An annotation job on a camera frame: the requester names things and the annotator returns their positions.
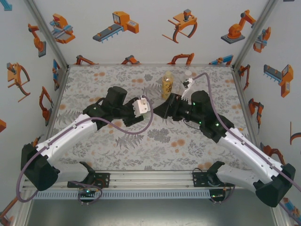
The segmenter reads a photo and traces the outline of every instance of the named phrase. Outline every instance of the cable connector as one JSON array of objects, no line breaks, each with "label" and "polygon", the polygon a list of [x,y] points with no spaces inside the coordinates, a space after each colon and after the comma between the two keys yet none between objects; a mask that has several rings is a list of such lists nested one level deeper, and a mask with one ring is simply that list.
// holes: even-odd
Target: cable connector
[{"label": "cable connector", "polygon": [[141,98],[139,100],[136,100],[133,103],[135,116],[139,117],[140,115],[147,113],[151,110],[151,107],[149,103],[147,102],[146,98]]}]

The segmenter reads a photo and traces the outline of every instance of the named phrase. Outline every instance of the table surface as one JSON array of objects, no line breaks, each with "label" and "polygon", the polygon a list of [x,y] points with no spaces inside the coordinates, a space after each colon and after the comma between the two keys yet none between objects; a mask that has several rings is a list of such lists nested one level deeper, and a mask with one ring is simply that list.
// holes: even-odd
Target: table surface
[{"label": "table surface", "polygon": [[[156,107],[164,102],[161,97],[161,78],[165,71],[169,70],[179,78],[188,69],[193,76],[203,72],[209,74],[219,114],[232,121],[249,139],[230,67],[168,65],[71,67],[52,135],[73,122],[88,105],[105,97],[108,88],[112,86],[127,90],[125,103],[144,94]],[[196,80],[194,89],[208,91],[205,77]],[[128,128],[122,120],[114,120],[113,123],[128,131],[140,131],[149,119],[150,113],[147,113],[144,121]],[[161,119],[157,115],[154,115],[147,131],[140,135],[126,135],[112,126],[105,126],[80,140],[60,159],[60,163],[73,164],[79,161],[87,162],[95,170],[208,169],[215,161],[223,161],[240,169],[248,168],[228,149],[217,146],[199,130],[188,127],[182,121]]]}]

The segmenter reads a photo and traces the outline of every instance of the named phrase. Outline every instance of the purple cable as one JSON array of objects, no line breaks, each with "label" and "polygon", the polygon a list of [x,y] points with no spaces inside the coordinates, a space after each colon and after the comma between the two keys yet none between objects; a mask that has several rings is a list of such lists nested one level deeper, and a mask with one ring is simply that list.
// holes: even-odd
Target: purple cable
[{"label": "purple cable", "polygon": [[[102,197],[102,195],[103,195],[102,189],[101,189],[100,187],[98,187],[98,186],[95,186],[95,185],[87,185],[87,184],[83,184],[83,183],[80,183],[80,182],[77,182],[77,181],[70,181],[70,182],[73,183],[73,184],[76,184],[76,185],[84,186],[84,189],[85,189],[86,187],[93,187],[93,188],[96,188],[96,189],[98,189],[98,190],[100,191],[100,195],[99,195],[96,199],[94,199],[93,201],[88,202],[87,205],[91,205],[91,204],[97,202],[97,201],[100,199],[100,197]],[[82,203],[82,200],[80,200],[80,194],[78,194],[77,200],[78,200],[80,203]]]},{"label": "purple cable", "polygon": [[[140,134],[140,133],[143,133],[144,131],[146,131],[150,125],[151,125],[151,122],[152,122],[152,119],[154,117],[154,109],[151,105],[151,101],[148,99],[147,96],[145,95],[142,95],[143,98],[145,98],[147,100],[147,102],[150,104],[150,121],[149,123],[147,124],[147,126],[142,129],[141,131],[138,131],[138,132],[130,132],[130,131],[126,131],[124,129],[121,129],[119,128],[118,126],[114,125],[113,123],[111,123],[110,121],[108,120],[105,120],[103,118],[99,118],[99,117],[92,117],[92,118],[88,118],[88,119],[84,119],[78,123],[76,123],[75,125],[76,126],[79,126],[80,124],[86,122],[86,121],[90,121],[90,120],[100,120],[100,121],[103,121],[109,125],[111,125],[112,127],[120,130],[121,132],[124,132],[126,134],[130,134],[130,135],[137,135],[137,134]],[[67,130],[65,130],[63,133],[61,133],[60,135],[58,135],[56,138],[54,138],[53,140],[51,140],[49,143],[48,143],[48,146],[52,145],[55,141],[57,141],[59,138],[61,138],[62,136],[64,136],[66,133],[68,133],[69,131],[71,131],[72,129],[74,129],[73,127],[70,127],[68,128]],[[19,174],[19,177],[18,177],[18,180],[17,180],[17,185],[16,185],[16,196],[18,198],[18,200],[20,202],[29,202],[30,200],[32,200],[36,194],[38,193],[38,190],[34,192],[34,194],[28,198],[28,199],[22,199],[21,195],[20,195],[20,185],[21,185],[21,180],[22,180],[22,176],[23,174],[25,173],[26,169],[28,168],[28,166],[32,163],[32,161],[38,156],[40,155],[43,151],[45,151],[46,147],[43,147],[41,150],[39,150],[37,153],[35,153],[35,155],[29,159],[29,161],[24,165],[23,169],[21,170],[20,174]]]},{"label": "purple cable", "polygon": [[301,221],[296,217],[294,216],[289,210],[288,208],[283,204],[283,203],[279,203],[279,205],[287,212],[287,214],[294,220],[298,223],[298,225],[301,225]]},{"label": "purple cable", "polygon": [[[221,202],[218,202],[219,204],[222,204],[222,203],[225,203],[226,201],[228,201],[230,199],[230,197],[233,195],[234,193],[234,190],[235,190],[235,185],[233,186],[232,190],[230,191],[230,194],[227,196],[226,199],[224,199],[223,201]],[[214,204],[217,203],[217,201],[215,201],[212,197],[210,197],[211,201],[213,201]]]},{"label": "purple cable", "polygon": [[[230,129],[228,129],[228,127],[223,123],[223,121],[221,120],[220,116],[217,113],[217,110],[214,106],[214,102],[213,102],[213,97],[212,97],[212,92],[211,92],[211,85],[210,85],[210,79],[209,79],[209,75],[204,72],[201,73],[200,75],[198,75],[197,77],[193,78],[193,80],[200,78],[201,76],[205,75],[207,77],[207,83],[208,83],[208,91],[209,91],[209,97],[210,97],[210,103],[212,106],[212,109],[214,111],[214,114],[216,116],[216,118],[218,119],[218,121],[221,123],[221,125],[225,128],[225,130],[227,130],[232,136],[234,136],[237,140],[239,140],[240,142],[243,142],[243,139],[241,139],[240,137],[238,137],[235,133],[233,133]],[[271,168],[273,168],[277,173],[279,173],[281,176],[283,176],[285,179],[287,179],[292,185],[294,185],[300,192],[301,192],[301,187],[296,184],[293,180],[291,180],[287,175],[285,175],[282,171],[278,170],[272,163],[269,162],[269,160],[267,160],[260,152],[258,152],[256,149],[254,149],[252,146],[250,146],[248,143],[245,143],[245,145],[250,148],[253,152],[255,152],[259,157],[261,157]]]}]

